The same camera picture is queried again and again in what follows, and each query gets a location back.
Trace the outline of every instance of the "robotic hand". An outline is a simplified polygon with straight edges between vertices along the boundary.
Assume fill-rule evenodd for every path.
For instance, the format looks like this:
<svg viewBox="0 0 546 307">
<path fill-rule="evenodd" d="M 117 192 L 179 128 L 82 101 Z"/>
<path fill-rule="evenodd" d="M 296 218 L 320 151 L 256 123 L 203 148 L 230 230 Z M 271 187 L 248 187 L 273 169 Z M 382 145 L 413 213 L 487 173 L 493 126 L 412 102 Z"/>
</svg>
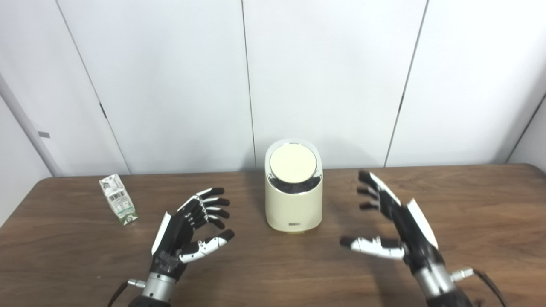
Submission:
<svg viewBox="0 0 546 307">
<path fill-rule="evenodd" d="M 148 280 L 128 281 L 129 285 L 143 288 L 142 294 L 133 299 L 129 307 L 170 307 L 171 294 L 187 264 L 214 252 L 235 236 L 229 229 L 217 237 L 191 242 L 194 230 L 207 223 L 225 228 L 218 217 L 227 219 L 229 213 L 215 205 L 228 206 L 229 200 L 211 197 L 223 193 L 223 188 L 209 188 L 191 196 L 173 216 L 165 213 L 152 246 Z"/>
<path fill-rule="evenodd" d="M 379 210 L 394 223 L 400 240 L 341 237 L 341 246 L 377 257 L 404 260 L 419 283 L 429 307 L 472 307 L 466 294 L 457 288 L 455 282 L 474 273 L 497 294 L 503 306 L 507 306 L 498 289 L 484 273 L 473 269 L 447 273 L 434 233 L 415 199 L 402 205 L 389 187 L 370 172 L 360 171 L 358 179 L 366 186 L 358 187 L 357 192 L 371 198 L 371 201 L 361 203 L 360 209 Z"/>
</svg>

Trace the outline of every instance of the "white cabinet door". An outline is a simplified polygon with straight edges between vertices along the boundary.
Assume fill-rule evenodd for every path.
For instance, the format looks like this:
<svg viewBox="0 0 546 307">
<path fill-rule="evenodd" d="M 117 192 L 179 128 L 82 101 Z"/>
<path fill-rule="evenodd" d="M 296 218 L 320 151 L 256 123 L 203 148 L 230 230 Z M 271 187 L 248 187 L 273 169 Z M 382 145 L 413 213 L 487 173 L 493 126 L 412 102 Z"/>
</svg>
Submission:
<svg viewBox="0 0 546 307">
<path fill-rule="evenodd" d="M 505 163 L 546 91 L 545 11 L 430 0 L 387 166 Z"/>
<path fill-rule="evenodd" d="M 54 175 L 127 174 L 55 1 L 0 1 L 0 29 L 1 94 Z"/>
<path fill-rule="evenodd" d="M 325 168 L 382 167 L 425 0 L 244 0 L 256 158 L 282 138 Z"/>
<path fill-rule="evenodd" d="M 240 1 L 59 3 L 131 173 L 254 167 Z"/>
<path fill-rule="evenodd" d="M 0 97 L 0 226 L 43 178 L 47 167 Z"/>
</svg>

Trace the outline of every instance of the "white panel on robotic hand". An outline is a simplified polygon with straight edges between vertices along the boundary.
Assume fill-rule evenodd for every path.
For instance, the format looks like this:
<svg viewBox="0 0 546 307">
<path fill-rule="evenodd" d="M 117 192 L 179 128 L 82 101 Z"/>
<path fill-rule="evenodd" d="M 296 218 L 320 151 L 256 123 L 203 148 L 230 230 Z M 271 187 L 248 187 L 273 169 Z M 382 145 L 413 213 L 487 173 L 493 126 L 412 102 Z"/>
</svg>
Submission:
<svg viewBox="0 0 546 307">
<path fill-rule="evenodd" d="M 324 168 L 382 167 L 426 0 L 245 0 L 256 158 L 301 138 Z"/>
<path fill-rule="evenodd" d="M 505 163 L 546 89 L 546 1 L 430 1 L 387 166 Z"/>
<path fill-rule="evenodd" d="M 159 225 L 159 229 L 157 230 L 156 239 L 153 241 L 152 255 L 157 251 L 157 248 L 159 247 L 161 240 L 163 240 L 163 236 L 165 235 L 165 231 L 167 230 L 167 226 L 169 225 L 170 219 L 171 219 L 171 215 L 165 212 L 165 215 L 163 216 L 163 220 L 161 221 L 161 225 Z"/>
<path fill-rule="evenodd" d="M 438 248 L 438 241 L 436 240 L 436 236 L 434 236 L 434 232 L 432 231 L 428 220 L 421 211 L 421 208 L 419 207 L 415 199 L 412 198 L 412 200 L 407 204 L 407 208 L 428 242 L 434 245 L 435 248 Z"/>
<path fill-rule="evenodd" d="M 240 0 L 59 0 L 132 173 L 254 167 Z"/>
</svg>

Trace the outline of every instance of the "white lid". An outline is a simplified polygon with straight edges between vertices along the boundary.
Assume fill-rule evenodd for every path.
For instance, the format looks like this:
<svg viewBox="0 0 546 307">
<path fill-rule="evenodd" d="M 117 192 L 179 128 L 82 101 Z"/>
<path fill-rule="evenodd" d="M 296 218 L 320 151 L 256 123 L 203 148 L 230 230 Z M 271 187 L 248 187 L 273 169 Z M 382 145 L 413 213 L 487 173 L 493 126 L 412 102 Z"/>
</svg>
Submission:
<svg viewBox="0 0 546 307">
<path fill-rule="evenodd" d="M 289 184 L 297 184 L 315 173 L 317 158 L 301 144 L 284 144 L 271 154 L 269 165 L 275 177 Z"/>
</svg>

